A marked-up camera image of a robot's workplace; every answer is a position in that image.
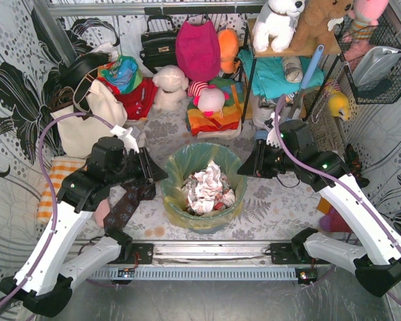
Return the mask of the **yellow plastic trash bag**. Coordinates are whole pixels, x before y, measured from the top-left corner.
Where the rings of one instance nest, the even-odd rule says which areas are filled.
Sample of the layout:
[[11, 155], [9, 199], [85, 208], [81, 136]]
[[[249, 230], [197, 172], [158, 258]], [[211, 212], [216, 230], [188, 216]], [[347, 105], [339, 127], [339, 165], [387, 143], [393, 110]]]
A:
[[169, 221], [197, 233], [216, 233], [242, 211], [246, 177], [241, 159], [209, 142], [186, 145], [168, 157], [160, 184]]

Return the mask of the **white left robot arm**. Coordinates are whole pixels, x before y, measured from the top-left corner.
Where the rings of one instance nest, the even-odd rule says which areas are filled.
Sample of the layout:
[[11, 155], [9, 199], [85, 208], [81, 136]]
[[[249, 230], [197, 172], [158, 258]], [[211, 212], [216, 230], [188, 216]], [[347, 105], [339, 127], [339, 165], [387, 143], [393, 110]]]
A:
[[66, 261], [76, 237], [98, 205], [118, 185], [139, 202], [150, 198], [155, 184], [167, 178], [145, 148], [134, 150], [115, 136], [102, 137], [92, 147], [86, 165], [66, 177], [57, 193], [56, 211], [24, 266], [3, 278], [0, 291], [20, 300], [34, 314], [57, 316], [73, 291], [107, 263], [138, 261], [132, 238], [123, 229], [131, 214], [118, 210], [104, 221], [105, 235], [91, 248]]

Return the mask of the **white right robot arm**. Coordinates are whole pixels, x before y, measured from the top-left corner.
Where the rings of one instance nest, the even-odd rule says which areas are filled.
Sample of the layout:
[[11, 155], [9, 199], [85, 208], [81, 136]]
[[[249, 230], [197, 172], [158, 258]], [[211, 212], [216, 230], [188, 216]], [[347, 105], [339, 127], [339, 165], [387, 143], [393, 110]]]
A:
[[306, 228], [291, 240], [300, 261], [319, 259], [343, 268], [376, 297], [401, 281], [401, 235], [374, 208], [345, 162], [332, 151], [317, 149], [303, 121], [288, 120], [258, 131], [238, 173], [262, 179], [295, 173], [331, 204], [361, 242], [350, 245]]

